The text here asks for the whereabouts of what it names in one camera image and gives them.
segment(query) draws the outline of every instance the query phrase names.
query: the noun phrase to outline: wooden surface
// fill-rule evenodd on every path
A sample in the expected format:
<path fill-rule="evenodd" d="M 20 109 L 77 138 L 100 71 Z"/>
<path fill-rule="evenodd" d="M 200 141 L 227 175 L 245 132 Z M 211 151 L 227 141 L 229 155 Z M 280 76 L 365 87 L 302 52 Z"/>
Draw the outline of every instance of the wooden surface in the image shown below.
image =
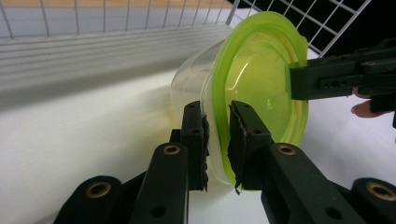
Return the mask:
<path fill-rule="evenodd" d="M 41 0 L 45 6 L 52 7 L 73 7 L 77 2 L 81 7 L 102 7 L 104 0 Z M 3 0 L 5 6 L 37 6 L 41 5 L 40 0 Z M 106 0 L 108 7 L 127 7 L 128 1 L 130 1 L 131 7 L 148 6 L 149 0 Z M 183 7 L 186 2 L 186 7 L 210 7 L 220 8 L 223 4 L 223 0 L 169 0 L 169 5 L 172 7 Z M 151 5 L 154 7 L 164 6 L 166 7 L 168 0 L 151 0 Z M 223 7 L 231 7 L 231 3 L 225 1 Z"/>

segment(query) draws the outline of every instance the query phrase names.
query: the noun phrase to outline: round container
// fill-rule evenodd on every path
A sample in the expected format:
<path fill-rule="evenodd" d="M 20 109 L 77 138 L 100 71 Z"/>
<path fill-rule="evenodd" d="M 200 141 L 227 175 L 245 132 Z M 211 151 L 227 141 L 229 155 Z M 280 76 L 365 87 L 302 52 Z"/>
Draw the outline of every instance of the round container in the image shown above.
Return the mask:
<path fill-rule="evenodd" d="M 171 87 L 176 114 L 181 115 L 184 105 L 201 100 L 210 125 L 210 159 L 218 180 L 235 183 L 227 157 L 232 100 L 252 105 L 275 142 L 301 143 L 308 104 L 291 100 L 290 68 L 306 66 L 306 52 L 305 38 L 290 21 L 274 12 L 262 12 L 242 21 L 224 42 L 180 67 Z"/>

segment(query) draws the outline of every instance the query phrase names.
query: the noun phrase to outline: white wire mesh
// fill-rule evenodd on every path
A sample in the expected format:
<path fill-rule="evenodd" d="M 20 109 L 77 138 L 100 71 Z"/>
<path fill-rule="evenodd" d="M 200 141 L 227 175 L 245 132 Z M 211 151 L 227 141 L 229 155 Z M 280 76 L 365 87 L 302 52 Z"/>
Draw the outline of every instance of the white wire mesh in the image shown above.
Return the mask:
<path fill-rule="evenodd" d="M 308 30 L 304 35 L 309 47 L 322 56 L 370 1 L 236 0 L 231 4 L 226 0 L 0 0 L 0 38 L 218 24 L 234 27 L 252 14 L 273 10 L 294 18 L 299 30 Z M 238 8 L 241 4 L 248 7 Z"/>

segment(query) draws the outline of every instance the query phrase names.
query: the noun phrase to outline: lime green lid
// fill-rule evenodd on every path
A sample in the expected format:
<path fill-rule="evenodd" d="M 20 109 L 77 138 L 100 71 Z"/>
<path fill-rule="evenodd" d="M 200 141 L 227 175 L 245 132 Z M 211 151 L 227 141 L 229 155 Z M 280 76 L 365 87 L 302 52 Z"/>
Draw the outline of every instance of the lime green lid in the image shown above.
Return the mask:
<path fill-rule="evenodd" d="M 242 21 L 224 41 L 212 68 L 212 104 L 224 171 L 234 174 L 227 157 L 230 142 L 228 105 L 252 105 L 275 142 L 300 145 L 308 103 L 291 100 L 290 68 L 306 66 L 307 43 L 293 24 L 275 12 Z"/>

